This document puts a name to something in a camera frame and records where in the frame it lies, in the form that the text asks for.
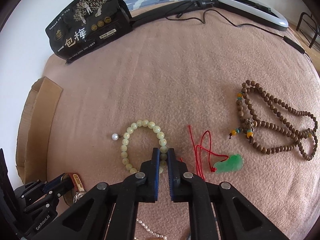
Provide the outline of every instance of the red string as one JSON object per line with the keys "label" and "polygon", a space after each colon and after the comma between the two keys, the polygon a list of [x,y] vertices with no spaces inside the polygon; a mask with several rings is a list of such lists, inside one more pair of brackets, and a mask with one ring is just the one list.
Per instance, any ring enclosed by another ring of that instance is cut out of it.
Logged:
{"label": "red string", "polygon": [[[192,145],[193,145],[193,150],[195,152],[195,159],[196,159],[196,173],[198,176],[200,176],[203,180],[205,180],[205,177],[203,175],[203,169],[202,169],[202,161],[201,161],[201,150],[205,150],[206,152],[208,152],[208,163],[209,163],[209,168],[210,168],[210,171],[211,172],[215,172],[217,170],[217,168],[214,168],[213,166],[211,166],[211,163],[210,163],[210,154],[213,154],[215,156],[218,156],[218,157],[226,157],[224,160],[222,160],[222,162],[226,161],[229,156],[228,155],[222,155],[222,154],[217,154],[217,153],[214,153],[211,151],[211,144],[212,144],[212,139],[211,139],[211,133],[210,131],[205,131],[204,134],[202,135],[201,137],[201,141],[200,141],[200,144],[198,145],[195,145],[194,143],[194,140],[193,140],[193,137],[192,137],[192,132],[191,132],[191,125],[188,125],[188,128],[189,128],[189,133],[190,133],[190,138],[191,138],[191,141],[192,141]],[[204,139],[204,136],[208,133],[209,135],[209,150],[205,147],[202,146],[202,141]]]}

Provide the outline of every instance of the green bead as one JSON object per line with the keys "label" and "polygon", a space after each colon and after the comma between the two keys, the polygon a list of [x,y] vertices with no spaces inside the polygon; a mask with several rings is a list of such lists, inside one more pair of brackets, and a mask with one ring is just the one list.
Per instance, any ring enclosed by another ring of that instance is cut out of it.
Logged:
{"label": "green bead", "polygon": [[216,173],[239,171],[243,166],[243,159],[240,154],[231,155],[224,162],[217,162],[214,164],[214,168],[217,168]]}

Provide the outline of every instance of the black snack bag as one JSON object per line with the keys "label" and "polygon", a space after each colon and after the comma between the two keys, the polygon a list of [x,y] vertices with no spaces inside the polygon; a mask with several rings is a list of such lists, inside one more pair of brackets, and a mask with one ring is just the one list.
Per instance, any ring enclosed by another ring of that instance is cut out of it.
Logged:
{"label": "black snack bag", "polygon": [[45,29],[53,52],[67,63],[132,31],[123,0],[74,0]]}

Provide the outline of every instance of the bolt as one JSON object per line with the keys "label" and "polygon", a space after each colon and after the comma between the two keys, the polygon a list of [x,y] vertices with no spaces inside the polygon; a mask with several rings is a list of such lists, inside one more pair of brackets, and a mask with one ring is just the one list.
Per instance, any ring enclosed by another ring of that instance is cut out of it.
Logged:
{"label": "bolt", "polygon": [[231,188],[231,185],[230,185],[229,182],[222,182],[222,183],[221,183],[221,187],[222,187],[223,189],[230,189],[230,188]]}
{"label": "bolt", "polygon": [[143,179],[146,175],[143,172],[137,172],[136,173],[136,178],[137,179]]}
{"label": "bolt", "polygon": [[191,179],[193,177],[193,173],[185,172],[185,173],[183,173],[183,177],[185,177],[186,179]]}
{"label": "bolt", "polygon": [[99,182],[99,183],[97,184],[97,189],[99,189],[99,190],[104,190],[104,189],[107,188],[107,186],[108,186],[107,183],[105,183],[105,182]]}

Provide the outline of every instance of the pearl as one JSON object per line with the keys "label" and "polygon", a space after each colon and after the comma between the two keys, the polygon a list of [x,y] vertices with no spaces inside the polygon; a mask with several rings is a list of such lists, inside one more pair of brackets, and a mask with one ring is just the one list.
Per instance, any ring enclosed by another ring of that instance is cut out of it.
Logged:
{"label": "pearl", "polygon": [[160,147],[160,152],[161,152],[161,153],[167,153],[167,151],[168,151],[167,146],[161,146],[161,147]]}
{"label": "pearl", "polygon": [[155,126],[156,126],[156,124],[155,124],[154,122],[149,122],[149,123],[148,123],[148,127],[149,127],[150,129],[153,129]]}
{"label": "pearl", "polygon": [[158,139],[163,139],[164,138],[164,132],[158,132],[157,133],[157,138]]}
{"label": "pearl", "polygon": [[120,149],[122,152],[126,152],[128,148],[125,145],[121,145]]}
{"label": "pearl", "polygon": [[131,124],[131,128],[134,129],[134,130],[136,130],[136,129],[138,128],[138,125],[137,125],[135,122],[133,122],[133,123]]}
{"label": "pearl", "polygon": [[116,133],[114,133],[111,137],[112,137],[112,139],[113,139],[114,141],[116,141],[116,140],[119,139],[119,135],[116,134]]}
{"label": "pearl", "polygon": [[153,132],[154,133],[159,133],[161,131],[161,128],[159,125],[156,125],[154,128],[153,128]]}
{"label": "pearl", "polygon": [[167,162],[166,161],[160,161],[160,166],[162,168],[165,168],[167,166]]}
{"label": "pearl", "polygon": [[128,145],[128,144],[129,144],[128,139],[123,139],[123,140],[122,140],[122,145]]}
{"label": "pearl", "polygon": [[127,128],[127,133],[132,134],[132,133],[133,133],[133,128],[132,128],[132,127],[128,127],[128,128]]}
{"label": "pearl", "polygon": [[124,139],[129,139],[129,138],[130,138],[130,133],[125,132],[125,133],[123,134],[123,138],[124,138]]}
{"label": "pearl", "polygon": [[132,164],[128,163],[125,165],[126,170],[131,170],[132,169]]}
{"label": "pearl", "polygon": [[137,169],[136,168],[132,168],[131,170],[130,170],[130,174],[135,174],[135,173],[137,173],[138,171],[137,171]]}
{"label": "pearl", "polygon": [[128,159],[128,158],[123,158],[123,159],[122,159],[122,163],[123,163],[124,165],[129,164],[129,159]]}
{"label": "pearl", "polygon": [[165,161],[168,158],[166,153],[161,153],[160,154],[160,160]]}
{"label": "pearl", "polygon": [[122,152],[122,153],[121,153],[121,157],[122,157],[123,159],[125,159],[125,158],[128,157],[128,154],[127,154],[126,152]]}
{"label": "pearl", "polygon": [[167,144],[167,140],[166,139],[160,139],[159,140],[159,144],[161,145],[161,146],[165,146],[166,144]]}
{"label": "pearl", "polygon": [[148,120],[143,120],[142,121],[142,126],[143,127],[147,127],[148,126],[149,121]]}

